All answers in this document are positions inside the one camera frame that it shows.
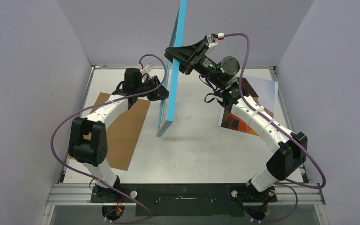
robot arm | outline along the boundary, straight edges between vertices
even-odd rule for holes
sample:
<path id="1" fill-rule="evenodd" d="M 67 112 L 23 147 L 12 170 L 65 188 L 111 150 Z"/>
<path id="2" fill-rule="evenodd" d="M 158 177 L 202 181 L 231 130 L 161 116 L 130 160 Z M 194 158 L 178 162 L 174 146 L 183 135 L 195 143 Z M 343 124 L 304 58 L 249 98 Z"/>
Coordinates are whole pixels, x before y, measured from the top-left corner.
<path id="1" fill-rule="evenodd" d="M 106 155 L 108 151 L 106 129 L 137 101 L 131 97 L 113 102 L 122 96 L 129 96 L 151 90 L 160 84 L 157 76 L 151 76 L 153 65 L 149 64 L 142 71 L 137 68 L 127 68 L 125 78 L 112 93 L 107 102 L 112 102 L 98 108 L 84 118 L 77 117 L 72 121 L 68 154 L 82 163 L 89 172 L 98 178 L 96 185 L 98 192 L 111 201 L 118 198 L 118 194 L 107 188 L 100 181 L 119 189 L 118 176 L 111 170 Z M 161 86 L 156 91 L 139 96 L 147 97 L 150 101 L 168 98 L 169 92 Z M 84 135 L 91 134 L 90 139 Z"/>
<path id="2" fill-rule="evenodd" d="M 215 63 L 205 55 L 212 46 L 215 46 L 213 43 L 216 43 L 216 39 L 223 37 L 223 33 L 210 34 L 194 45 L 168 47 L 165 50 L 165 57 L 172 62 L 176 59 L 180 63 L 179 71 L 185 75 L 190 74 L 192 70 L 198 72 L 213 89 L 217 102 L 245 121 L 274 153 L 267 162 L 266 168 L 247 183 L 252 192 L 263 192 L 293 173 L 306 161 L 306 155 L 289 138 L 273 127 L 273 123 L 280 125 L 264 111 L 263 106 L 258 106 L 254 102 L 245 89 L 242 89 L 242 93 L 246 101 L 255 108 L 250 108 L 243 102 L 236 77 L 240 64 L 234 57 L 227 56 L 220 63 Z M 259 111 L 270 121 L 259 115 Z M 307 147 L 307 137 L 302 132 L 296 135 L 289 129 L 283 130 L 293 136 L 303 147 Z"/>

white connector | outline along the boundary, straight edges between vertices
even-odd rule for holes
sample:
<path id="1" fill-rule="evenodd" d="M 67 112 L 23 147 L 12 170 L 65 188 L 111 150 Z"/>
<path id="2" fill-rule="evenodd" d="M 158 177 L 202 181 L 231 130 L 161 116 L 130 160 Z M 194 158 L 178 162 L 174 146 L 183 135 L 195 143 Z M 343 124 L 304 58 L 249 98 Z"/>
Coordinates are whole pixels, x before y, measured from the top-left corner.
<path id="1" fill-rule="evenodd" d="M 224 33 L 218 33 L 217 36 L 218 36 L 218 39 L 219 39 L 219 40 L 223 40 L 223 39 L 224 39 Z"/>
<path id="2" fill-rule="evenodd" d="M 146 65 L 142 70 L 141 70 L 141 73 L 143 75 L 143 80 L 146 81 L 146 80 L 149 80 L 151 78 L 151 71 L 153 70 L 154 68 L 154 64 L 152 63 L 149 63 L 148 65 Z"/>

cable connector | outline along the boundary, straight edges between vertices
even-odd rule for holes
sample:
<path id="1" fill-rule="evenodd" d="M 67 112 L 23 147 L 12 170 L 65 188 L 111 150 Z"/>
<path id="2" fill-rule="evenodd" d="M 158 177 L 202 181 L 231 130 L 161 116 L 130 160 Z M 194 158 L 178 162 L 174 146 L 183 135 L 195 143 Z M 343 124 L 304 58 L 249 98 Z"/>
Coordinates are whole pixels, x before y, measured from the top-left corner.
<path id="1" fill-rule="evenodd" d="M 215 98 L 217 101 L 220 101 L 220 102 L 222 102 L 222 101 L 223 101 L 223 99 L 222 99 L 222 98 L 220 98 L 219 96 L 216 96 L 216 95 L 213 95 L 213 98 Z"/>
<path id="2" fill-rule="evenodd" d="M 223 40 L 224 39 L 224 33 L 218 33 L 217 37 L 219 40 Z"/>

red wire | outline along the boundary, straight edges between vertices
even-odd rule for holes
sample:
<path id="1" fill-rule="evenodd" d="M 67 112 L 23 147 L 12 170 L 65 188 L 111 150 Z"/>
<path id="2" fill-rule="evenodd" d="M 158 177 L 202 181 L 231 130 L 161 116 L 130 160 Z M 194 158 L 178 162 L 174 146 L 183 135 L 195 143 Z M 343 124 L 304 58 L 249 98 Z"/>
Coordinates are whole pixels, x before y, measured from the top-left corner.
<path id="1" fill-rule="evenodd" d="M 120 199 L 120 201 L 117 202 L 116 212 L 118 212 L 118 210 L 119 210 L 119 205 L 118 204 L 121 203 L 124 199 L 125 199 L 125 197 L 122 195 L 122 198 Z"/>

black joint housing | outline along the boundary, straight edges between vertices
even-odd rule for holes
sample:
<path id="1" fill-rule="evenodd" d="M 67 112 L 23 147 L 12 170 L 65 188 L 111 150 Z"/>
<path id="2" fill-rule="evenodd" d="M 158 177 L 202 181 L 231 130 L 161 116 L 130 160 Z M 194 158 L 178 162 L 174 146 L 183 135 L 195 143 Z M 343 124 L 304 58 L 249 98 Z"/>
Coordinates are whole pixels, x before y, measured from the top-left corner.
<path id="1" fill-rule="evenodd" d="M 91 133 L 90 140 L 84 135 Z M 107 135 L 105 124 L 101 121 L 93 122 L 87 118 L 76 117 L 72 121 L 68 146 L 68 154 L 77 162 L 98 166 L 107 155 Z"/>
<path id="2" fill-rule="evenodd" d="M 142 86 L 142 73 L 137 68 L 127 68 L 125 70 L 124 82 L 122 90 L 133 92 Z"/>
<path id="3" fill-rule="evenodd" d="M 305 149 L 307 149 L 307 136 L 299 132 L 291 133 Z M 299 168 L 307 159 L 306 154 L 291 140 L 280 142 L 279 149 L 269 159 L 266 166 L 268 171 L 278 180 L 285 180 L 291 173 Z"/>

